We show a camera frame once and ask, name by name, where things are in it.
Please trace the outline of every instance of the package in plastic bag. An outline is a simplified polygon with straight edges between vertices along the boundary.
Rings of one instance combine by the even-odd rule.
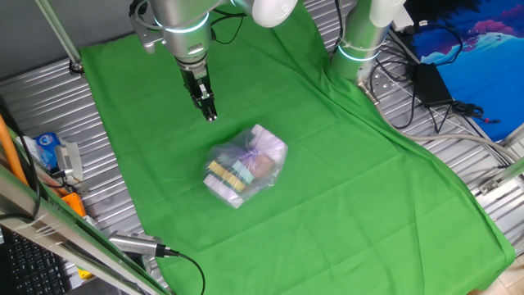
[[[275,184],[287,145],[260,125],[244,129],[231,141],[211,148],[204,184],[233,208]]]

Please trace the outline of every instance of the metal grating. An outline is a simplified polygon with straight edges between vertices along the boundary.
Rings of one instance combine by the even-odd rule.
[[[346,14],[354,4],[354,1],[341,1],[343,13]],[[306,0],[305,6],[330,52],[340,31],[333,0]],[[390,57],[381,55],[380,58],[387,60]],[[120,174],[89,86],[83,77],[71,75],[68,65],[69,61],[59,61],[3,81],[0,83],[0,93],[20,127],[29,136],[52,131],[67,141],[79,144],[84,164],[84,184],[88,187],[88,193],[83,195],[84,205],[105,235],[115,230],[141,233],[143,228]],[[392,64],[388,67],[390,70],[401,70]],[[377,84],[376,94],[381,99],[381,105],[388,118],[394,124],[401,125],[407,120],[410,110],[410,86],[394,84],[379,71],[377,75],[373,82]],[[437,123],[442,121],[444,112],[436,110]],[[433,123],[426,110],[421,107],[415,109],[413,124],[406,132],[419,136],[433,132]],[[450,117],[441,133],[474,134],[475,131],[464,119]],[[513,149],[523,156],[524,145],[519,144],[520,147],[514,146]],[[477,189],[479,183],[499,171],[497,166],[501,162],[498,156],[483,145],[457,139],[422,145],[464,180],[506,237],[518,242],[524,233],[524,195],[520,184],[505,184],[486,196],[482,196]],[[167,283],[162,279],[155,260],[151,259],[150,262],[153,277],[166,287]],[[72,284],[79,285],[81,280],[76,267],[68,262],[66,268],[73,279]]]

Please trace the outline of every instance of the orange pole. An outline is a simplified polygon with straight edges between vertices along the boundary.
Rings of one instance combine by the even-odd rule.
[[[13,139],[9,134],[9,129],[7,128],[6,122],[3,120],[0,115],[0,140],[2,141],[3,149],[6,151],[7,159],[9,160],[9,165],[11,166],[11,171],[13,174],[25,185],[29,186],[27,179],[25,178],[24,171],[22,170],[22,165],[20,164],[20,158],[16,153],[16,147],[13,143]]]

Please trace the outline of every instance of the green cloth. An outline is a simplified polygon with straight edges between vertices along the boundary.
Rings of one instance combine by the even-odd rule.
[[[228,41],[239,19],[216,25]],[[85,73],[148,234],[192,257],[207,295],[458,294],[486,286],[514,250],[461,179],[397,134],[328,55],[303,5],[276,29],[245,19],[209,69],[205,121],[160,45],[136,36],[82,50]],[[287,143],[277,183],[235,210],[202,183],[212,146],[260,124]],[[178,295],[191,263],[159,259]]]

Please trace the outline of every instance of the metal bracket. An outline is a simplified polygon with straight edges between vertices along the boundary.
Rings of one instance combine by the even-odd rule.
[[[129,21],[131,21],[131,25],[133,26],[134,31],[137,33],[138,40],[140,40],[144,50],[149,54],[155,53],[155,43],[161,40],[164,42],[160,32],[150,30],[145,26],[140,25],[140,23],[137,21],[137,18],[134,16],[130,16]]]
[[[483,183],[479,189],[483,195],[486,195],[492,190],[499,188],[503,184],[506,184],[515,177],[518,177],[522,173],[524,173],[524,158],[514,162],[508,168],[504,169],[502,172]]]

